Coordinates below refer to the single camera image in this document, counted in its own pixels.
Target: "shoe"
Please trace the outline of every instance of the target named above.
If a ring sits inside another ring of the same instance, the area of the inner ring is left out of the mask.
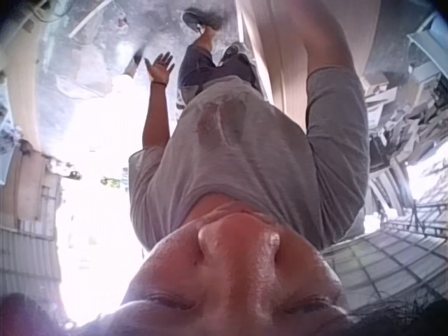
[[[224,17],[214,12],[204,12],[198,8],[190,7],[182,15],[182,21],[195,32],[201,33],[204,27],[211,27],[218,31],[224,23]]]
[[[238,55],[239,51],[240,51],[239,45],[236,43],[232,44],[229,48],[225,50],[224,55],[221,58],[221,61],[219,61],[219,66],[226,63],[230,58]]]

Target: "closed eye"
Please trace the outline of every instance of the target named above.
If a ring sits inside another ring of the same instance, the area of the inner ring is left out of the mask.
[[[177,297],[169,297],[168,295],[160,295],[160,294],[151,295],[146,299],[147,301],[151,301],[152,303],[165,306],[171,309],[189,310],[195,306],[194,302],[188,302],[186,300]]]
[[[323,297],[309,297],[307,299],[296,302],[291,307],[285,308],[284,311],[287,314],[296,314],[296,313],[307,314],[317,312],[325,308],[329,308],[330,306],[331,306],[330,301]]]

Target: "gray t-shirt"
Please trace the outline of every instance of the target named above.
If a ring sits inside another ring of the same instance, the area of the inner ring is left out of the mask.
[[[163,151],[129,159],[131,217],[151,250],[195,203],[221,193],[288,225],[317,249],[337,242],[363,206],[367,112],[357,75],[326,68],[307,82],[307,134],[236,76],[186,106]]]

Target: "dark shorts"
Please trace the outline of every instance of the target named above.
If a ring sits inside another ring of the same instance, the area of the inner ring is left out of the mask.
[[[205,83],[231,75],[249,82],[261,92],[254,66],[245,54],[235,55],[222,66],[216,66],[208,50],[190,45],[179,70],[178,87],[199,86],[199,94]]]

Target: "hand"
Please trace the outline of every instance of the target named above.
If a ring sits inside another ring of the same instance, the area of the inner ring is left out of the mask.
[[[168,85],[169,75],[174,69],[174,64],[169,66],[172,60],[173,56],[170,55],[170,52],[167,52],[165,55],[160,54],[157,56],[153,64],[145,58],[145,64],[148,69],[150,81]]]

